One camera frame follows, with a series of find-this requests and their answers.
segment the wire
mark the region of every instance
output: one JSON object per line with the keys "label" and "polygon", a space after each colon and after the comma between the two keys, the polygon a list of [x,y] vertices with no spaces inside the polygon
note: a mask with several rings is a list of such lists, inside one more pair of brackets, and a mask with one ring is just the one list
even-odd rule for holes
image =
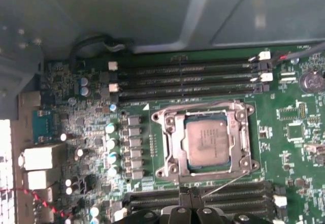
{"label": "wire", "polygon": [[90,37],[83,41],[78,42],[75,44],[70,52],[69,56],[69,65],[70,69],[74,70],[77,66],[77,53],[84,47],[97,44],[97,43],[104,43],[106,49],[110,52],[117,52],[122,49],[126,49],[127,41],[122,39],[115,39],[110,35],[98,35],[94,37]]}
{"label": "wire", "polygon": [[311,47],[309,50],[289,53],[287,55],[283,55],[280,57],[280,60],[291,60],[296,58],[302,58],[306,56],[313,55],[315,53],[319,53],[325,50],[325,42],[322,42],[318,45],[315,45],[314,47]]}
{"label": "wire", "polygon": [[0,188],[0,193],[3,192],[8,192],[10,193],[11,191],[22,191],[26,195],[31,195],[36,201],[40,201],[42,205],[45,208],[51,208],[52,212],[54,214],[57,214],[61,217],[69,217],[70,213],[65,213],[63,210],[57,210],[54,206],[51,206],[51,204],[45,200],[43,200],[40,196],[38,196],[34,191],[22,187],[17,187],[17,188]]}
{"label": "wire", "polygon": [[236,181],[239,180],[240,178],[242,178],[242,177],[248,175],[249,173],[250,173],[249,171],[245,171],[244,174],[240,175],[239,177],[234,178],[233,180],[231,180],[231,181],[225,183],[224,185],[221,185],[219,188],[216,188],[215,190],[208,192],[207,194],[203,195],[202,198],[204,198],[204,197],[206,197],[206,196],[209,196],[209,195],[211,195],[211,194],[214,194],[215,192],[217,192],[217,191],[223,189],[224,187],[227,187],[229,184],[232,184],[233,182],[236,182]]}

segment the screw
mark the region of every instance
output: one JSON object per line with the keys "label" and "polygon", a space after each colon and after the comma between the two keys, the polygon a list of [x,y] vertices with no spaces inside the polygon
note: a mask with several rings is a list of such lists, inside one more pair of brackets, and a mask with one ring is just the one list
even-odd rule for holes
{"label": "screw", "polygon": [[238,216],[238,218],[240,220],[242,220],[242,221],[248,221],[249,220],[248,216],[246,216],[246,215],[240,215],[240,216]]}
{"label": "screw", "polygon": [[292,65],[297,65],[299,63],[299,58],[291,59],[290,62]]}
{"label": "screw", "polygon": [[210,213],[212,213],[212,210],[210,210],[208,208],[205,208],[205,209],[203,209],[203,213],[204,214],[210,214]]}
{"label": "screw", "polygon": [[152,218],[153,214],[151,212],[148,212],[144,215],[144,218]]}
{"label": "screw", "polygon": [[178,213],[185,213],[186,212],[186,210],[184,208],[180,208],[177,211],[178,211]]}

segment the metal socket frame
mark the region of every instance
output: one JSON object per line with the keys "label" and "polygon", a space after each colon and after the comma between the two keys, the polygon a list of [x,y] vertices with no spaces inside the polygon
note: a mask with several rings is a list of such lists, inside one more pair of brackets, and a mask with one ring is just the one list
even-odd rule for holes
{"label": "metal socket frame", "polygon": [[[161,125],[165,162],[164,166],[156,170],[156,177],[174,183],[185,183],[232,179],[258,170],[259,162],[251,158],[248,132],[248,116],[254,112],[254,106],[230,100],[169,106],[153,113],[151,120]],[[191,173],[187,166],[187,152],[182,148],[182,140],[185,138],[184,121],[187,116],[211,114],[224,114],[227,118],[231,166],[228,170]]]}

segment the black dimm slot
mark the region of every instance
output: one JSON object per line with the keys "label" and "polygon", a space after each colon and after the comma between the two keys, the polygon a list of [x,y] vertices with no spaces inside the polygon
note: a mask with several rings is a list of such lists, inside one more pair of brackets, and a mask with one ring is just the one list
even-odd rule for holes
{"label": "black dimm slot", "polygon": [[[200,188],[201,194],[204,195],[207,192],[210,192],[211,190],[214,190],[221,185],[215,185],[211,187],[203,187]],[[267,190],[267,191],[273,191],[273,186],[268,181],[263,182],[236,182],[232,183],[218,191],[217,194],[212,194],[209,196],[206,196],[205,198],[210,198],[217,196],[219,197],[221,194],[223,195],[231,195],[234,192],[241,191],[241,192],[250,192],[250,191],[258,191],[258,190]],[[178,199],[179,190],[178,189],[170,189],[170,190],[164,190],[164,191],[147,191],[147,192],[133,192],[133,193],[126,193],[124,200],[129,202],[131,200],[151,200],[151,199],[161,199],[161,198],[177,198]]]}
{"label": "black dimm slot", "polygon": [[[222,70],[199,70],[199,71],[166,71],[165,73],[149,73],[149,74],[126,74],[125,77],[127,80],[130,81],[130,79],[158,79],[158,78],[169,78],[170,76],[176,75],[176,76],[184,76],[184,75],[192,75],[192,76],[221,76],[221,75],[237,75],[237,74],[251,74],[253,73],[252,69],[247,68],[236,68],[236,69],[230,69],[230,68],[224,68]],[[119,80],[123,80],[123,75],[118,75]]]}
{"label": "black dimm slot", "polygon": [[[233,219],[235,215],[243,213],[243,211],[235,212],[235,213],[225,213],[224,216],[227,217],[228,219]],[[258,211],[250,211],[248,212],[249,214],[261,217],[261,218],[267,218],[269,220],[272,220],[274,218],[274,214],[272,214],[268,210],[258,210]]]}
{"label": "black dimm slot", "polygon": [[121,71],[134,71],[136,69],[158,69],[158,68],[179,68],[180,66],[249,66],[251,65],[248,62],[249,58],[225,58],[225,59],[210,59],[210,60],[179,60],[179,61],[171,61],[168,63],[158,63],[155,62],[154,66],[119,66],[119,70]]}
{"label": "black dimm slot", "polygon": [[120,80],[119,85],[122,87],[137,87],[139,85],[149,85],[149,84],[169,84],[169,83],[185,83],[185,82],[191,82],[191,81],[204,81],[204,80],[236,80],[236,79],[251,79],[258,77],[257,73],[250,73],[250,74],[226,74],[223,76],[216,76],[215,74],[212,75],[173,75],[173,76],[166,76],[163,78],[153,78],[153,79],[147,79],[147,78],[138,78],[137,80],[132,79],[125,79]]}
{"label": "black dimm slot", "polygon": [[208,91],[193,91],[193,92],[178,92],[178,93],[167,93],[167,94],[153,94],[153,95],[131,95],[125,96],[120,95],[119,101],[124,102],[140,102],[140,101],[156,101],[156,100],[171,100],[171,99],[187,99],[200,96],[222,96],[222,95],[233,95],[233,94],[249,94],[249,93],[260,93],[262,90],[255,88],[250,89],[224,89],[224,90],[208,90]]}
{"label": "black dimm slot", "polygon": [[215,208],[220,208],[224,211],[233,211],[233,210],[241,210],[245,209],[246,206],[249,206],[250,208],[257,208],[261,206],[266,206],[268,203],[265,199],[260,198],[259,200],[242,200],[242,201],[235,201],[235,202],[227,202],[224,200],[224,203],[218,203],[218,202],[213,202],[213,203],[206,203],[205,206],[209,207],[215,207]]}
{"label": "black dimm slot", "polygon": [[[268,193],[265,190],[256,190],[256,191],[244,191],[237,193],[225,193],[225,194],[214,194],[203,198],[203,201],[206,205],[214,204],[226,204],[233,200],[238,202],[245,202],[249,198],[250,201],[263,201],[265,198],[272,199],[272,193]],[[169,206],[169,205],[178,205],[179,198],[154,198],[146,200],[134,200],[131,201],[128,205],[130,207],[143,207],[151,208],[158,206]]]}
{"label": "black dimm slot", "polygon": [[220,79],[220,80],[211,80],[211,81],[197,81],[197,82],[179,82],[174,84],[151,84],[151,85],[129,85],[121,86],[123,92],[132,92],[142,91],[142,90],[161,90],[161,89],[182,89],[182,88],[193,88],[193,87],[204,87],[204,86],[225,86],[225,85],[244,85],[244,84],[253,84],[250,81],[251,78],[246,79]]}

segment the cpu socket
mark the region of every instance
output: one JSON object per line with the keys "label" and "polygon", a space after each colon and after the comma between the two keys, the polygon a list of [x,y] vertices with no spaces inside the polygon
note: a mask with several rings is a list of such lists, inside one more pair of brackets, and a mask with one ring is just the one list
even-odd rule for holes
{"label": "cpu socket", "polygon": [[177,183],[237,178],[259,169],[251,158],[248,116],[240,101],[169,106],[151,119],[161,125],[164,165],[157,178]]}

